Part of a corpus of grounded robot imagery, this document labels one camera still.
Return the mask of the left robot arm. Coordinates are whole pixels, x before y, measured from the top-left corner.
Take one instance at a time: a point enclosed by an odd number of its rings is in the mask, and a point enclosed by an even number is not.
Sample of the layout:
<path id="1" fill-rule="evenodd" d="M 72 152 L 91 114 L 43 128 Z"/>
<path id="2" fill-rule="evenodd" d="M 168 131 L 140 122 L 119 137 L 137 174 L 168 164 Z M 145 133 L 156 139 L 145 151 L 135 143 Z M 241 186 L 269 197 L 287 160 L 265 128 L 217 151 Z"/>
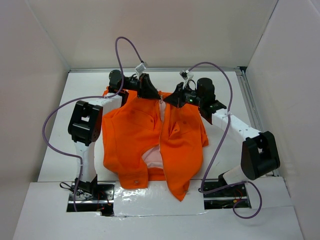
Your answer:
<path id="1" fill-rule="evenodd" d="M 148 73 L 136 72 L 130 77 L 120 70 L 109 73 L 109 86 L 102 98 L 92 101 L 78 100 L 75 103 L 68 125 L 68 133 L 74 142 L 78 161 L 78 177 L 74 182 L 88 200 L 99 193 L 98 176 L 95 169 L 95 144 L 102 130 L 103 115 L 122 107 L 129 101 L 129 90 L 143 99 L 160 99 Z"/>

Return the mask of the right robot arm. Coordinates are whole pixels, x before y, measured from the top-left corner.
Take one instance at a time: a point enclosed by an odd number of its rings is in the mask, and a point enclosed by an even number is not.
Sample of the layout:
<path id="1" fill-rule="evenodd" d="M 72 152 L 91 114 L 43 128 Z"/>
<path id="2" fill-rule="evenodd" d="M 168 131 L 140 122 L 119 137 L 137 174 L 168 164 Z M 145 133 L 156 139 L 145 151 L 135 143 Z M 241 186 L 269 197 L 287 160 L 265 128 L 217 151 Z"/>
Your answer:
<path id="1" fill-rule="evenodd" d="M 195 89 L 189 87 L 188 81 L 181 82 L 164 101 L 176 108 L 186 104 L 196 106 L 208 123 L 224 131 L 223 140 L 230 136 L 241 145 L 240 164 L 219 175 L 217 188 L 205 190 L 201 186 L 199 191 L 204 195 L 219 191 L 223 196 L 230 196 L 237 185 L 254 181 L 280 167 L 275 136 L 270 131 L 261 132 L 233 115 L 216 99 L 211 79 L 200 78 Z"/>

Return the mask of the orange jacket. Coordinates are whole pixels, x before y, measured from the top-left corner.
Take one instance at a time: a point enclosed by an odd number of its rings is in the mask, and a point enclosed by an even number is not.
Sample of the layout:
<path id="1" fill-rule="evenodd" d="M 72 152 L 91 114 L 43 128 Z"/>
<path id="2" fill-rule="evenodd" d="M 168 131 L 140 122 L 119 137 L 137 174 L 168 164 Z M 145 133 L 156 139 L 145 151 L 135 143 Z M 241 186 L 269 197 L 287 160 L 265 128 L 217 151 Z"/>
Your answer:
<path id="1" fill-rule="evenodd" d="M 129 91 L 127 102 L 102 117 L 103 165 L 126 190 L 164 181 L 182 201 L 200 171 L 209 144 L 198 108 L 176 108 Z"/>

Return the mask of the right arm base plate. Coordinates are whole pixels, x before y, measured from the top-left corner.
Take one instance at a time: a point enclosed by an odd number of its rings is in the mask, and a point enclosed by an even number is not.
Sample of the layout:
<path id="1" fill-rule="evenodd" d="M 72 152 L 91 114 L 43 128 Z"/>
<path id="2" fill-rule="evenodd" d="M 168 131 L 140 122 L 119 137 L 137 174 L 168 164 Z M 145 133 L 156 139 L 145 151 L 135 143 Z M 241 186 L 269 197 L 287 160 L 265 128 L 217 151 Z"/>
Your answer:
<path id="1" fill-rule="evenodd" d="M 203 203 L 205 210 L 232 209 L 235 203 L 238 203 L 236 208 L 251 207 L 248 192 L 244 184 L 203 194 Z"/>

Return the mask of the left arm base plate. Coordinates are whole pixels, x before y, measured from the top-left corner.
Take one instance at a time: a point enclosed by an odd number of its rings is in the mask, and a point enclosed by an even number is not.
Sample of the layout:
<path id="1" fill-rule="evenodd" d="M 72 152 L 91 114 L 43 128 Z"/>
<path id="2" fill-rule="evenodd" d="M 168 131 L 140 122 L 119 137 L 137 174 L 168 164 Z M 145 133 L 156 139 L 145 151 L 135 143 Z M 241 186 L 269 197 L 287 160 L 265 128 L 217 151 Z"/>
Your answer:
<path id="1" fill-rule="evenodd" d="M 68 213 L 75 212 L 75 204 L 78 212 L 97 212 L 105 217 L 114 215 L 115 182 L 99 182 L 93 193 L 78 189 L 75 197 L 75 183 L 60 182 L 59 187 L 69 191 L 66 208 Z"/>

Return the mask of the white taped cover sheet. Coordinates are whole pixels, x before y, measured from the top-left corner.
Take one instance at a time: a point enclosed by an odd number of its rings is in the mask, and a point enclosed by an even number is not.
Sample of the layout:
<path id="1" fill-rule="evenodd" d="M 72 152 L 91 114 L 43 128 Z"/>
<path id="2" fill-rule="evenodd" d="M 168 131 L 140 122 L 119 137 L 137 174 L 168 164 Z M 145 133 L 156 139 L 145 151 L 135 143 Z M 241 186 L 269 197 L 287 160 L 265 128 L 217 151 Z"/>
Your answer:
<path id="1" fill-rule="evenodd" d="M 150 181 L 148 188 L 128 190 L 116 181 L 113 212 L 117 217 L 193 216 L 206 212 L 200 180 L 191 180 L 182 201 L 177 200 L 164 181 Z"/>

